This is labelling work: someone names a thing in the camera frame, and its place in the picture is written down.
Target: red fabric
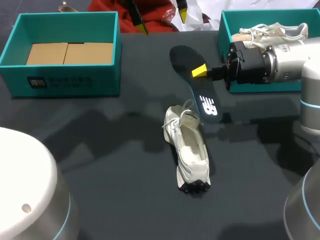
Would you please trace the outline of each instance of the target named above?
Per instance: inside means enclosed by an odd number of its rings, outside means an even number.
[[[123,0],[92,0],[89,5],[89,12],[117,11],[119,14],[120,30],[122,33],[139,33],[131,21]],[[170,0],[135,0],[137,8],[145,22],[149,33],[175,32],[174,26],[163,21],[167,10],[174,6]]]

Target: white shoe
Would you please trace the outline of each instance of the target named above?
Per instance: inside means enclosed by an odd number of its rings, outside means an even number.
[[[232,35],[232,41],[243,41],[247,48],[265,50],[268,45],[292,43],[308,38],[308,25],[283,26],[280,23],[272,25],[259,24],[251,28],[240,28],[239,33]]]
[[[203,137],[199,131],[200,117],[189,110],[194,101],[183,106],[171,106],[165,113],[164,139],[175,146],[178,156],[176,179],[185,193],[206,192],[210,188],[209,158]]]

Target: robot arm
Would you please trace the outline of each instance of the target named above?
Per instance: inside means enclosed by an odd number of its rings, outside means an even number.
[[[213,81],[224,79],[227,90],[238,84],[270,84],[302,79],[300,123],[313,135],[320,135],[320,37],[281,45],[270,45],[261,53],[232,42],[219,67],[208,70]]]

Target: brown cardboard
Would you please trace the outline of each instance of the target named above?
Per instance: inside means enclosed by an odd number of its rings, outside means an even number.
[[[111,64],[113,43],[69,43],[64,64]]]
[[[34,43],[26,65],[64,64],[68,43]]]

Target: teal shoe box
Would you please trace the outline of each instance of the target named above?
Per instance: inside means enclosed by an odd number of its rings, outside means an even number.
[[[232,35],[240,28],[252,28],[258,24],[271,25],[279,22],[284,26],[308,24],[308,38],[320,37],[320,11],[318,9],[264,9],[264,10],[224,10],[221,14],[218,48],[220,55],[228,54]],[[298,92],[300,80],[270,84],[231,83],[230,93]]]
[[[113,43],[112,61],[26,65],[33,44],[39,43]],[[121,50],[117,12],[24,13],[0,57],[0,74],[12,97],[117,96]]]

